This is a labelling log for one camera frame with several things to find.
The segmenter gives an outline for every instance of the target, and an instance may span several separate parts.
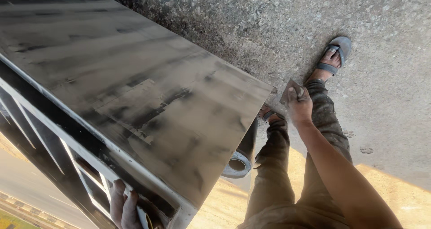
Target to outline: concrete ground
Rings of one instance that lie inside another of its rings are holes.
[[[348,36],[327,88],[354,163],[431,189],[431,0],[117,1],[273,85],[268,103],[281,112],[289,78],[304,81],[325,45]]]

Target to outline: trouser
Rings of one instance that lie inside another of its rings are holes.
[[[325,82],[319,79],[305,84],[313,101],[312,121],[322,135],[347,160],[352,162],[349,141],[335,116],[334,103],[326,95]],[[289,137],[287,122],[272,121],[267,129],[268,141],[256,156],[257,176],[247,206],[246,220],[266,207],[276,204],[294,204],[295,194],[288,177]],[[309,153],[305,163],[304,188],[299,205],[343,216],[333,201]]]

